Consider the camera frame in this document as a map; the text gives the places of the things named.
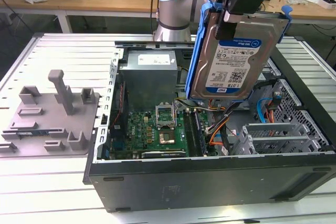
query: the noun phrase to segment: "computer case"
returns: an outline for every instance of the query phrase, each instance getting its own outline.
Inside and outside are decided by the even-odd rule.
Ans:
[[[285,97],[281,102],[282,110],[278,109],[275,118],[280,124],[289,121],[304,124],[311,129],[311,135],[316,132],[314,127],[319,125],[318,131],[321,130],[326,138],[319,139],[318,152],[291,150],[272,155],[264,153],[255,156],[222,155],[161,160],[135,157],[133,160],[119,162],[103,161],[103,158],[99,157],[99,160],[93,158],[92,162],[92,157],[97,155],[97,151],[105,155],[104,150],[107,150],[99,149],[106,147],[107,144],[107,142],[104,143],[103,136],[106,130],[100,127],[96,130],[95,143],[99,148],[91,150],[85,175],[89,176],[106,211],[296,201],[334,178],[336,160],[331,154],[336,139],[334,120],[278,49],[272,53],[271,62],[276,71],[281,71],[279,76],[285,83],[280,85],[282,87],[280,91]],[[273,88],[270,86],[269,89],[277,89],[277,85]],[[303,105],[298,107],[296,101],[301,101],[304,107]],[[307,112],[301,114],[302,112],[298,111],[308,108],[310,115]],[[284,120],[284,115],[291,115],[291,118],[287,117]],[[264,133],[268,137],[270,132],[264,131]]]

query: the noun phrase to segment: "black computer case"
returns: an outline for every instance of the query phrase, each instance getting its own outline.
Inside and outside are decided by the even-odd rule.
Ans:
[[[278,49],[272,61],[333,143],[335,122]],[[87,166],[107,212],[296,201],[336,177],[334,155],[123,161]]]

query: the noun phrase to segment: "metal table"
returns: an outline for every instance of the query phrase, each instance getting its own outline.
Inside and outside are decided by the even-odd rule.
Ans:
[[[52,68],[64,70],[64,82],[73,92],[93,87],[104,95],[115,40],[144,41],[150,35],[44,34],[32,38],[0,82],[0,130],[8,126],[20,103],[23,85],[36,85],[40,92],[56,91],[47,80]],[[336,120],[335,72],[305,42],[286,37],[278,48]],[[82,183],[85,164],[85,156],[0,160],[0,223],[336,222],[336,179],[298,202],[108,214],[93,186]]]

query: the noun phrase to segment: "table leg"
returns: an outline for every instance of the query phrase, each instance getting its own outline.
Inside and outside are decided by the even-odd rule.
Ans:
[[[71,34],[72,33],[72,29],[71,29],[71,24],[69,21],[69,16],[65,15],[65,14],[58,14],[58,21],[61,25],[62,28],[62,32],[64,34]]]
[[[0,18],[6,25],[11,25],[13,23],[8,13],[0,13]]]

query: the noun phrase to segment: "hard drive label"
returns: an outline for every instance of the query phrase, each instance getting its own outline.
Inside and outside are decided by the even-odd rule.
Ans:
[[[259,39],[220,40],[206,81],[211,93],[237,92],[250,70],[248,59],[261,46]]]

